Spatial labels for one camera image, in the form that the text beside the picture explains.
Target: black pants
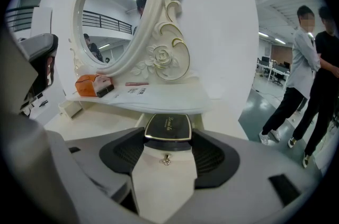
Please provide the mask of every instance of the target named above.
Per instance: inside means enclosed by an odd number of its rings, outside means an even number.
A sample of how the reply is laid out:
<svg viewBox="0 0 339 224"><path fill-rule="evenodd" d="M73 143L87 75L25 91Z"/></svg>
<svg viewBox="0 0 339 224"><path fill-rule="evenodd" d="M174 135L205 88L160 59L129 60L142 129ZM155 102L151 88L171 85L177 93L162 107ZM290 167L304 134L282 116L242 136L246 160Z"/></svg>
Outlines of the black pants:
<svg viewBox="0 0 339 224"><path fill-rule="evenodd" d="M299 107L298 107L298 111L300 112L301 111L301 109L303 109L304 108L304 106L305 106L305 104L307 103L307 98L304 98L303 100L302 100L302 102L301 102L301 104L299 105Z"/></svg>
<svg viewBox="0 0 339 224"><path fill-rule="evenodd" d="M314 116L319 112L316 127L305 148L305 154L312 155L317 145L327 132L327 127L332 119L338 91L335 87L328 86L324 82L313 83L308 107L296 127L293 137L296 140L302 139L307 128L310 126Z"/></svg>
<svg viewBox="0 0 339 224"><path fill-rule="evenodd" d="M264 125L262 134L266 135L269 131L279 128L285 119L293 115L303 99L304 96L294 87L286 88L284 99Z"/></svg>

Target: man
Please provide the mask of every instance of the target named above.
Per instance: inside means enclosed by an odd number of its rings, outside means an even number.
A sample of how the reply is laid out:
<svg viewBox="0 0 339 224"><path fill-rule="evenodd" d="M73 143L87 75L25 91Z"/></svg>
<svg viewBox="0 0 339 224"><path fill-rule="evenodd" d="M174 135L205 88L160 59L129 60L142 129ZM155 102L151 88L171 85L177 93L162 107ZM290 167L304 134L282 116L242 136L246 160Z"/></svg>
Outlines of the man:
<svg viewBox="0 0 339 224"><path fill-rule="evenodd" d="M296 127L293 137L288 141L288 146L292 148L303 137L313 117L319 112L316 127L305 148L302 160L305 168L310 156L327 132L339 96L339 39L334 35L335 23L329 9L321 7L319 15L326 29L316 36L316 48L322 68L314 79L304 116Z"/></svg>
<svg viewBox="0 0 339 224"><path fill-rule="evenodd" d="M84 38L85 38L87 47L89 48L92 55L94 55L97 60L104 62L102 55L101 55L98 47L96 46L96 44L91 43L90 36L88 34L84 34Z"/></svg>
<svg viewBox="0 0 339 224"><path fill-rule="evenodd" d="M260 141L265 145L269 144L269 132L278 142L280 141L278 128L284 123L285 119L292 116L304 97L309 98L313 83L313 70L318 71L320 69L316 47L313 46L307 34L313 32L314 13L304 5L298 9L297 16L300 27L294 34L292 67L286 92L279 107L264 125L262 132L259 133Z"/></svg>
<svg viewBox="0 0 339 224"><path fill-rule="evenodd" d="M144 8L146 6L146 1L147 0L136 0L137 9L138 9L138 12L140 14L140 18L142 17L142 14L144 12ZM136 33L136 31L137 31L137 26L134 28L133 35Z"/></svg>

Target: black shirt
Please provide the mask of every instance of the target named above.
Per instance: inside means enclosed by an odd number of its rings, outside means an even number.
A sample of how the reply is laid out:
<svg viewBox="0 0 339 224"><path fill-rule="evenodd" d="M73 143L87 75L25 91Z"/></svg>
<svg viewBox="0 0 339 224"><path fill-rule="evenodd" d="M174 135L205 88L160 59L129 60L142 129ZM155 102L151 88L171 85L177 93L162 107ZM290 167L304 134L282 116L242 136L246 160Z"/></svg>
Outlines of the black shirt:
<svg viewBox="0 0 339 224"><path fill-rule="evenodd" d="M100 53L100 51L99 51L99 49L97 48L97 46L96 46L95 43L90 43L90 44L88 45L88 48L89 48L89 50L90 50L91 52L96 53L96 58L97 58L99 61L104 62L104 60L103 60L103 58L102 58L102 55L101 55L101 53Z"/></svg>
<svg viewBox="0 0 339 224"><path fill-rule="evenodd" d="M316 35L317 53L322 54L322 59L339 67L339 39L329 35L326 31ZM324 85L335 85L339 87L339 78L326 69L320 69L316 74L315 81L325 82Z"/></svg>

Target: mirror frame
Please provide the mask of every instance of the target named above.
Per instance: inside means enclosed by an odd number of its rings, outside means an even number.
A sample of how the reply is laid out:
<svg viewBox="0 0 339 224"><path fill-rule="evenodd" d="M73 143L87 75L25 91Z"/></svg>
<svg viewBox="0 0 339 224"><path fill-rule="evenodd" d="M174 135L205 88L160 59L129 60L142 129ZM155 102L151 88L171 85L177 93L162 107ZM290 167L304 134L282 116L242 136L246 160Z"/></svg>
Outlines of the mirror frame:
<svg viewBox="0 0 339 224"><path fill-rule="evenodd" d="M123 55L111 65L107 65L100 61L94 61L84 49L86 46L83 37L82 14L86 0L75 0L72 11L72 39L71 50L74 51L75 69L81 65L87 65L96 70L97 73L106 76L116 76L122 74L135 63L139 53L143 51L151 37L154 26L159 20L163 8L163 0L147 0L141 22L138 25L137 32L130 41L127 50Z"/></svg>

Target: sneaker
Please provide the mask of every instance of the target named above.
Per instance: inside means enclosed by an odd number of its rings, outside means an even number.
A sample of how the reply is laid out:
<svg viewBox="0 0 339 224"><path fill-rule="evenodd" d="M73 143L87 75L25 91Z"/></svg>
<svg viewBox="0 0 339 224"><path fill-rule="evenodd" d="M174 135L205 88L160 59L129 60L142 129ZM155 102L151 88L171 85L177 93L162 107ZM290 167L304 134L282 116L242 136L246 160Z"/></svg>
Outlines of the sneaker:
<svg viewBox="0 0 339 224"><path fill-rule="evenodd" d="M296 144L296 139L294 137L292 137L288 142L287 145L292 148L295 144Z"/></svg>
<svg viewBox="0 0 339 224"><path fill-rule="evenodd" d="M274 138L277 140L277 142L280 141L280 134L278 130L271 130L271 133L273 134Z"/></svg>
<svg viewBox="0 0 339 224"><path fill-rule="evenodd" d="M307 167L310 158L311 158L310 155L306 155L306 154L304 153L304 158L303 158L303 160L302 160L302 166L303 166L304 168Z"/></svg>
<svg viewBox="0 0 339 224"><path fill-rule="evenodd" d="M259 133L259 138L262 144L268 145L269 144L269 135L263 135L262 131Z"/></svg>

